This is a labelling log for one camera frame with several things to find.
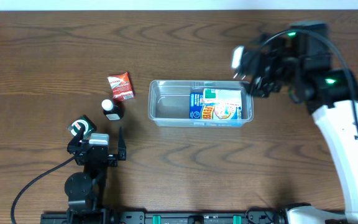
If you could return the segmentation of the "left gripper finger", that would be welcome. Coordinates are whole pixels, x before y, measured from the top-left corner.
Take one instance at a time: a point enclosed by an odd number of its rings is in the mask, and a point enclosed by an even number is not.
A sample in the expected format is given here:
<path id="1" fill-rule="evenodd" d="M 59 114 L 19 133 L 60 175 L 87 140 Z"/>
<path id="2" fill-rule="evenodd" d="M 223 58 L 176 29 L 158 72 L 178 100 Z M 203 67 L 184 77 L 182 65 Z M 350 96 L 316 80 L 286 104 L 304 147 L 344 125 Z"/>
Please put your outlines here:
<path id="1" fill-rule="evenodd" d="M 123 133 L 122 127 L 119 128 L 119 139 L 118 139 L 117 149 L 118 149 L 119 155 L 126 155 L 127 147 L 125 144 L 124 133 Z"/>
<path id="2" fill-rule="evenodd" d="M 77 148 L 81 146 L 81 140 L 83 139 L 85 132 L 85 126 L 83 124 L 80 125 L 80 130 L 73 137 L 73 139 L 68 143 L 68 148 Z"/>

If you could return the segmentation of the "red Panadol sachet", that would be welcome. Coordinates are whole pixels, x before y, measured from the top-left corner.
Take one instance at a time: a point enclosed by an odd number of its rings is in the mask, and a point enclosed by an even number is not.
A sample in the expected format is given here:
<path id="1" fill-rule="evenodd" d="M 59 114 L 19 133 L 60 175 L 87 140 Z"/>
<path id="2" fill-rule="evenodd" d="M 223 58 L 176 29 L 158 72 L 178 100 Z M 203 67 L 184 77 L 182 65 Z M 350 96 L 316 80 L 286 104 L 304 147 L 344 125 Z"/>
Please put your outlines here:
<path id="1" fill-rule="evenodd" d="M 108 76 L 108 82 L 112 91 L 112 100 L 122 102 L 135 97 L 129 73 Z"/>

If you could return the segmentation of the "white green medicine box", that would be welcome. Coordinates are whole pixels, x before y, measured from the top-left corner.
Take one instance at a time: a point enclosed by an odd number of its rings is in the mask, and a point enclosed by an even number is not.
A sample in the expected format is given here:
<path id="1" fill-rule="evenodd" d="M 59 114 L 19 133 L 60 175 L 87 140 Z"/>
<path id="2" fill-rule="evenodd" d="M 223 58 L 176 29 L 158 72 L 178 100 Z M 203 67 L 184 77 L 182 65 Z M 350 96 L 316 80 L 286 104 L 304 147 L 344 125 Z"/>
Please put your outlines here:
<path id="1" fill-rule="evenodd" d="M 222 90 L 222 89 L 205 88 L 203 90 L 203 99 L 205 104 L 220 104 L 220 103 L 240 104 L 242 102 L 240 90 Z"/>

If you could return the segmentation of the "blue KoolFever box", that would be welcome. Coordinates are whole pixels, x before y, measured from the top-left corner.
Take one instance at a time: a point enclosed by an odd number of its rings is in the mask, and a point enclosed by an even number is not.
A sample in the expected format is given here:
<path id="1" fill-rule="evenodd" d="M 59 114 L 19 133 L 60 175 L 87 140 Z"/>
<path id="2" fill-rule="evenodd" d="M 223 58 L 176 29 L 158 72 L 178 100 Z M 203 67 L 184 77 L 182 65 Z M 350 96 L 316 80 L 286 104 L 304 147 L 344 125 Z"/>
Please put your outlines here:
<path id="1" fill-rule="evenodd" d="M 240 120 L 242 119 L 242 102 L 205 104 L 202 93 L 190 94 L 190 119 Z"/>

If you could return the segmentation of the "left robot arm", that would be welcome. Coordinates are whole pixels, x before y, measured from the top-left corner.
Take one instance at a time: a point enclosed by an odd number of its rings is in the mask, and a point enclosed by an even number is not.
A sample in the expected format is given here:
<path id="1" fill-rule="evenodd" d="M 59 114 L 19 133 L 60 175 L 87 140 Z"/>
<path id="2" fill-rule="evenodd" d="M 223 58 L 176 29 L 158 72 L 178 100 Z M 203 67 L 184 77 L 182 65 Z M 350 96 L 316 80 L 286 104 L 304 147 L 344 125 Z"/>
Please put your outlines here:
<path id="1" fill-rule="evenodd" d="M 118 223 L 117 215 L 103 206 L 108 167 L 116 167 L 126 160 L 127 151 L 122 128 L 119 129 L 116 154 L 109 153 L 109 135 L 93 133 L 84 138 L 85 127 L 68 143 L 67 151 L 73 155 L 82 172 L 69 176 L 65 182 L 68 196 L 67 219 L 64 223 Z"/>

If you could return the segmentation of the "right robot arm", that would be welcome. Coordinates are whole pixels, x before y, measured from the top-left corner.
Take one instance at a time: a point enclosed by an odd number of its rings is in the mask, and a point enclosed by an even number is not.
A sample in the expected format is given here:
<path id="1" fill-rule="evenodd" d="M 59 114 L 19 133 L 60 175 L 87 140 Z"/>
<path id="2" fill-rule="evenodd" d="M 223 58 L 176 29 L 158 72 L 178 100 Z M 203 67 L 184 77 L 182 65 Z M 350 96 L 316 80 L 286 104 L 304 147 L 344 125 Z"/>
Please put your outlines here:
<path id="1" fill-rule="evenodd" d="M 261 37 L 257 50 L 233 51 L 231 67 L 251 77 L 249 95 L 266 98 L 288 86 L 290 98 L 304 103 L 321 131 L 341 183 L 341 213 L 300 203 L 284 208 L 277 223 L 358 223 L 358 82 L 328 25 L 303 21 Z"/>

